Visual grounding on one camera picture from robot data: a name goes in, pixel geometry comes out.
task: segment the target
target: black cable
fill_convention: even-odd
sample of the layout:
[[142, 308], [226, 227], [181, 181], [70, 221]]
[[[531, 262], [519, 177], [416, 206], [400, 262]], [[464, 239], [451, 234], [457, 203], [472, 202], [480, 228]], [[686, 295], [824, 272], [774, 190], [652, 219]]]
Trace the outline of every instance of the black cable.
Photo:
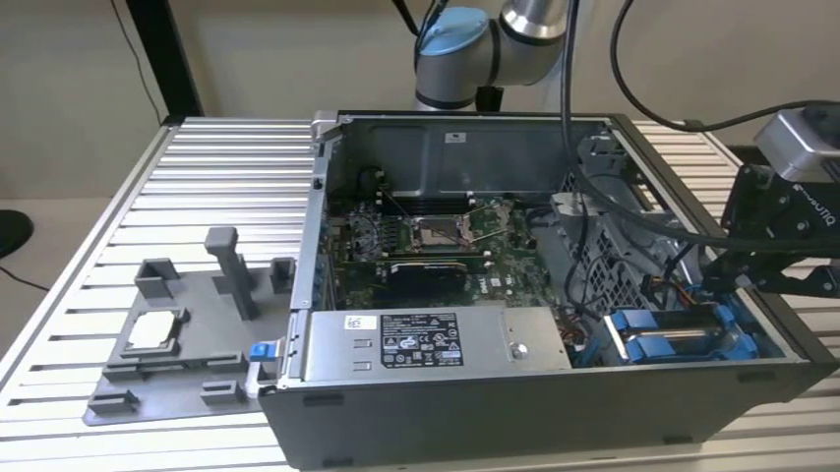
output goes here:
[[4, 268], [3, 266], [0, 266], [0, 272], [6, 273], [10, 276], [10, 278], [12, 280], [15, 280], [16, 282], [23, 283], [24, 285], [30, 285], [33, 288], [37, 288], [38, 290], [43, 290], [45, 292], [50, 291], [49, 287], [45, 287], [43, 285], [38, 285], [35, 282], [30, 282], [29, 280], [23, 279], [18, 275], [15, 275], [12, 273], [12, 271], [8, 270], [7, 268]]
[[141, 83], [143, 84], [143, 91], [146, 91], [146, 97], [149, 98], [149, 102], [153, 104], [153, 108], [155, 109], [158, 125], [162, 125], [163, 118], [161, 118], [161, 109], [158, 108], [158, 104], [155, 103], [155, 99], [153, 98], [153, 93], [151, 91], [149, 91], [149, 84], [146, 84], [146, 76], [143, 75], [143, 67], [141, 66], [141, 56], [137, 55], [137, 49], [134, 49], [134, 44], [131, 44], [131, 39], [129, 39], [129, 32], [126, 31], [126, 25], [122, 22], [122, 16], [119, 15], [119, 9], [117, 8], [115, 0], [111, 0], [111, 8], [115, 10], [117, 22], [119, 23], [119, 30], [122, 30], [122, 37], [125, 37], [126, 44], [129, 44], [129, 49], [131, 49], [134, 63], [137, 64], [137, 72], [141, 76]]
[[788, 103], [783, 103], [780, 105], [771, 106], [759, 111], [754, 111], [752, 113], [747, 113], [746, 115], [738, 116], [728, 120], [724, 120], [719, 123], [714, 123], [711, 125], [682, 125], [675, 123], [674, 121], [667, 120], [660, 115], [657, 115], [639, 100], [631, 88], [628, 87], [628, 83], [625, 82], [624, 74], [621, 73], [621, 68], [619, 66], [619, 37], [621, 35], [621, 28], [625, 23], [625, 19], [628, 17], [628, 12], [631, 11], [631, 7], [633, 7], [633, 3], [636, 0], [625, 0], [625, 3], [621, 7], [621, 11], [619, 12], [619, 17], [616, 18], [616, 23], [613, 26], [613, 33], [611, 36], [609, 42], [609, 64], [613, 69], [613, 77], [616, 78], [616, 83], [619, 84], [619, 89], [621, 89], [621, 93], [628, 98], [628, 101], [633, 104], [633, 106], [662, 126], [666, 126], [674, 130], [684, 131], [687, 133], [708, 133], [712, 131], [722, 130], [735, 125], [740, 125], [742, 123], [747, 123], [748, 121], [756, 120], [764, 116], [772, 115], [782, 110], [788, 110], [792, 108], [804, 108], [811, 105], [836, 105], [840, 104], [840, 101], [836, 100], [799, 100]]
[[404, 23], [406, 23], [406, 28], [412, 32], [414, 36], [420, 34], [418, 24], [416, 23], [416, 19], [412, 17], [412, 10], [409, 10], [409, 6], [406, 5], [406, 0], [392, 0], [394, 6], [397, 7], [397, 11], [400, 12], [400, 16], [404, 18]]
[[[571, 1], [571, 11], [577, 2]], [[564, 127], [564, 134], [572, 134], [572, 74], [573, 67], [573, 29], [567, 30], [567, 47], [564, 57], [564, 68], [561, 69], [561, 125]], [[662, 234], [671, 239], [684, 241], [687, 243], [695, 243], [702, 246], [711, 246], [722, 249], [731, 249], [735, 251], [762, 251], [766, 253], [807, 253], [826, 252], [830, 250], [840, 251], [840, 238], [818, 238], [806, 239], [798, 241], [778, 241], [763, 239], [742, 239], [742, 238], [720, 238], [708, 236], [699, 233], [692, 233], [684, 229], [672, 228], [656, 221], [647, 219], [641, 214], [624, 208], [621, 204], [613, 201], [592, 184], [589, 181], [576, 158], [571, 158], [569, 170], [572, 171], [575, 182], [580, 185], [580, 189], [592, 197], [592, 199], [601, 205], [607, 211], [612, 211], [619, 217], [627, 219], [631, 223], [643, 227], [648, 231]]]
[[432, 0], [429, 8], [425, 11], [425, 15], [422, 16], [418, 38], [416, 39], [416, 68], [418, 67], [418, 59], [421, 58], [422, 41], [425, 40], [429, 30], [432, 30], [432, 27], [437, 23], [437, 19], [440, 18], [441, 13], [444, 13], [448, 3], [449, 0]]
[[680, 261], [683, 261], [688, 253], [692, 252], [692, 249], [695, 249], [695, 244], [688, 243], [686, 246], [683, 246], [683, 249], [680, 250], [678, 255], [674, 258], [668, 259], [668, 262], [666, 263], [666, 271], [662, 273], [663, 280], [671, 280], [671, 275], [674, 275], [674, 272], [678, 269], [678, 264], [680, 264]]
[[[568, 154], [568, 161], [573, 162], [575, 166], [577, 166], [577, 153], [573, 150], [573, 146], [572, 146], [572, 125], [571, 125], [571, 115], [572, 115], [572, 108], [571, 108], [571, 104], [569, 104], [569, 96], [572, 96], [572, 87], [571, 87], [571, 81], [572, 81], [572, 73], [573, 73], [573, 50], [575, 50], [575, 32], [576, 32], [576, 28], [577, 28], [577, 10], [580, 7], [580, 1], [579, 0], [571, 0], [569, 2], [569, 14], [567, 17], [567, 44], [564, 46], [564, 68], [561, 70], [561, 89], [564, 91], [564, 99], [563, 99], [563, 103], [561, 103], [561, 107], [563, 107], [563, 122], [564, 122], [564, 126], [561, 129], [561, 135], [563, 135], [563, 139], [564, 139], [564, 149], [567, 151]], [[577, 196], [580, 197], [580, 210], [583, 213], [583, 220], [581, 220], [581, 225], [580, 225], [580, 236], [577, 238], [577, 247], [575, 248], [575, 253], [573, 253], [573, 264], [572, 267], [569, 269], [569, 272], [567, 272], [567, 280], [564, 281], [564, 294], [567, 296], [567, 300], [569, 301], [569, 303], [572, 303], [572, 305], [576, 307], [576, 309], [585, 315], [592, 316], [592, 312], [584, 307], [583, 302], [585, 300], [580, 300], [577, 301], [573, 297], [573, 292], [572, 292], [572, 285], [573, 285], [573, 278], [575, 278], [575, 273], [577, 272], [577, 267], [580, 266], [580, 260], [583, 259], [583, 252], [585, 251], [585, 246], [587, 246], [587, 239], [589, 236], [589, 210], [587, 208], [587, 203], [583, 197], [583, 194], [579, 191], [579, 187], [575, 186], [575, 193], [577, 194]]]

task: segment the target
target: blue tab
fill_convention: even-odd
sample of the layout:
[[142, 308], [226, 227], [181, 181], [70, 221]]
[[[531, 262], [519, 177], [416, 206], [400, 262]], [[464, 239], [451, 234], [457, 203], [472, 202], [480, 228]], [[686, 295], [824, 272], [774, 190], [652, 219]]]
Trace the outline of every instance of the blue tab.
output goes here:
[[446, 8], [425, 34], [420, 54], [442, 56], [464, 49], [483, 36], [489, 23], [488, 13], [480, 8]]
[[637, 337], [625, 345], [631, 362], [641, 363], [645, 360], [657, 360], [676, 355], [668, 339], [663, 336]]
[[258, 342], [249, 354], [252, 362], [268, 362], [277, 359], [277, 346], [273, 342]]
[[738, 337], [738, 341], [735, 342], [732, 348], [724, 353], [724, 357], [731, 361], [758, 359], [759, 346], [750, 334], [743, 333]]
[[651, 310], [619, 310], [613, 315], [616, 329], [659, 329]]
[[718, 305], [715, 307], [715, 314], [719, 316], [724, 327], [731, 327], [735, 324], [735, 315], [727, 305]]

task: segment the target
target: aluminum table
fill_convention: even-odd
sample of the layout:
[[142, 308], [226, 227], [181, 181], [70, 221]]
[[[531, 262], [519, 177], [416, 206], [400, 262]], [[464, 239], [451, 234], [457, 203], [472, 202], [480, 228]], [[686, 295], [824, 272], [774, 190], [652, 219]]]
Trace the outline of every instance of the aluminum table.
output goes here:
[[[711, 135], [637, 126], [720, 217], [736, 158]], [[210, 226], [231, 224], [252, 266], [296, 256], [312, 162], [309, 121], [190, 118], [162, 128], [0, 363], [0, 471], [293, 470], [262, 413], [97, 428], [81, 418], [141, 261], [171, 258], [181, 271], [218, 268], [203, 237]], [[816, 264], [790, 273], [804, 275]], [[840, 356], [840, 302], [787, 299]], [[402, 467], [376, 470], [840, 471], [840, 375], [795, 401], [751, 410], [702, 445]]]

